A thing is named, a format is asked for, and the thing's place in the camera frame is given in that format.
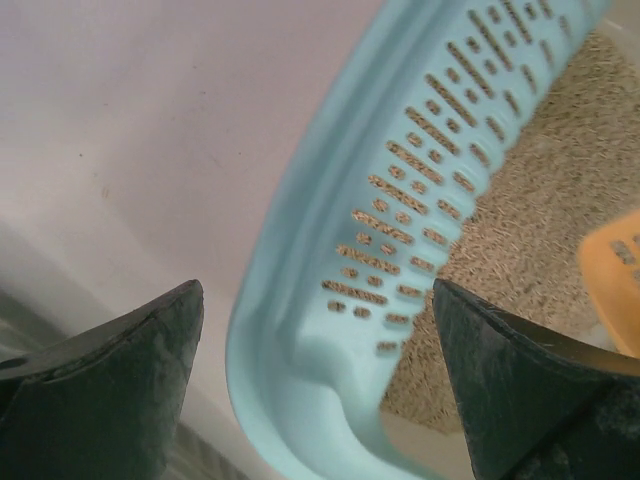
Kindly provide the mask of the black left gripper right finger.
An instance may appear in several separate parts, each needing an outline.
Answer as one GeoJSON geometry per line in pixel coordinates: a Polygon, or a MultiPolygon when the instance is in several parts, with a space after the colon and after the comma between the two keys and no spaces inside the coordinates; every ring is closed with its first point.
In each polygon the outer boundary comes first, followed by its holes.
{"type": "Polygon", "coordinates": [[[432,306],[475,478],[638,478],[638,359],[449,280],[432,306]]]}

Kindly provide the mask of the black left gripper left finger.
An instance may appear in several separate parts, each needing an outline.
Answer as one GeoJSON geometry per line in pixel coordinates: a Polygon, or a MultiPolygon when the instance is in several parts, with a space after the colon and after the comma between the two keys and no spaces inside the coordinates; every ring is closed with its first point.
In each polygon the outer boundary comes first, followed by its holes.
{"type": "Polygon", "coordinates": [[[4,479],[158,479],[204,317],[201,283],[1,364],[4,479]]]}

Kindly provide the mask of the yellow litter scoop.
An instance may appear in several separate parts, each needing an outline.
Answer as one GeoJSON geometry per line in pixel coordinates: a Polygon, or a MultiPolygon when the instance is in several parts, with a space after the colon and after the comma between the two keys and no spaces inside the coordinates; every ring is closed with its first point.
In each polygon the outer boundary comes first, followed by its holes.
{"type": "Polygon", "coordinates": [[[639,211],[584,237],[578,262],[586,290],[616,348],[639,356],[639,211]]]}

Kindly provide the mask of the teal cat litter box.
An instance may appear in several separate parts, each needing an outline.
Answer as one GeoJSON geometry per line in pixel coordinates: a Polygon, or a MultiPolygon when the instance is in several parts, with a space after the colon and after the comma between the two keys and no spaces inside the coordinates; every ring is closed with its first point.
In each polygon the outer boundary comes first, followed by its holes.
{"type": "Polygon", "coordinates": [[[470,473],[433,312],[479,200],[607,1],[388,1],[301,140],[229,323],[232,407],[288,479],[470,473]]]}

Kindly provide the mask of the grey plastic waste tray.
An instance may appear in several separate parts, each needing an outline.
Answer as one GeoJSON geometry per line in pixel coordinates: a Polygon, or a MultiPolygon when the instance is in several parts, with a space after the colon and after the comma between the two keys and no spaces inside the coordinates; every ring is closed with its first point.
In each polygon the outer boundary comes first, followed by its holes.
{"type": "Polygon", "coordinates": [[[82,349],[1,297],[1,476],[4,479],[241,479],[126,371],[129,324],[99,327],[82,349]]]}

